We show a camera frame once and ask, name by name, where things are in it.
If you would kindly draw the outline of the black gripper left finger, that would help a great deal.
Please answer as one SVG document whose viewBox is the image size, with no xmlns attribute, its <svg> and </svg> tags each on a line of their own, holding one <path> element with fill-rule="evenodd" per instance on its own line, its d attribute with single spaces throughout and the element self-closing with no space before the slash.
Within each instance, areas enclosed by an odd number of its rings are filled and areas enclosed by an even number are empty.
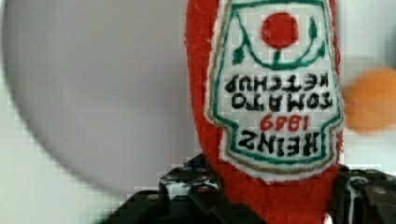
<svg viewBox="0 0 396 224">
<path fill-rule="evenodd" d="M 198 155 L 164 175 L 157 190 L 142 190 L 102 224 L 265 224 L 243 203 L 231 203 L 221 179 Z"/>
</svg>

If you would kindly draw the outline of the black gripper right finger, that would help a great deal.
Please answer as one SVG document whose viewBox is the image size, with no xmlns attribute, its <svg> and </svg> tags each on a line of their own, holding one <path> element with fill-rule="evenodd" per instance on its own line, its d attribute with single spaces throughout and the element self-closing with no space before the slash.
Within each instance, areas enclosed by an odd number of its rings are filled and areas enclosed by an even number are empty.
<svg viewBox="0 0 396 224">
<path fill-rule="evenodd" d="M 396 177 L 342 165 L 328 214 L 332 224 L 396 224 Z"/>
</svg>

